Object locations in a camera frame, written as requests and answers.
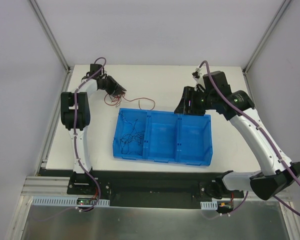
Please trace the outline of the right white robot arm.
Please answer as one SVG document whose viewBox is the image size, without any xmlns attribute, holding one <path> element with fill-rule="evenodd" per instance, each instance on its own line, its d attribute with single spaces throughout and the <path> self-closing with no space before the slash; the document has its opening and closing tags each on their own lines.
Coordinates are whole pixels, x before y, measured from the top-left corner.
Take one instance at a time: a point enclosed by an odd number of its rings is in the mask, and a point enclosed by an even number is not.
<svg viewBox="0 0 300 240">
<path fill-rule="evenodd" d="M 215 110 L 223 115 L 246 141 L 260 167 L 256 172 L 228 170 L 219 175 L 216 194 L 224 198 L 232 191 L 248 191 L 266 201 L 289 187 L 300 176 L 300 162 L 293 162 L 275 143 L 248 94 L 232 92 L 222 71 L 201 75 L 196 70 L 192 76 L 196 85 L 184 87 L 174 112 L 203 116 L 207 110 Z"/>
</svg>

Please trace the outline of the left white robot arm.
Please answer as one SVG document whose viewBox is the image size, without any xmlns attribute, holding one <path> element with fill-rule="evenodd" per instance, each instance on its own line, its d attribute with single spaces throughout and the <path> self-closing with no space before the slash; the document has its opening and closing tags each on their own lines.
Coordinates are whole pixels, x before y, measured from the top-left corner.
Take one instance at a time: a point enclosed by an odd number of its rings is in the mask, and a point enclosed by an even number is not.
<svg viewBox="0 0 300 240">
<path fill-rule="evenodd" d="M 60 95 L 60 119 L 68 131 L 73 153 L 72 185 L 89 195 L 95 191 L 96 181 L 92 176 L 92 164 L 88 150 L 88 127 L 91 122 L 89 97 L 98 90 L 112 98 L 120 99 L 126 89 L 107 74 L 105 63 L 90 64 L 89 71 L 72 91 Z"/>
</svg>

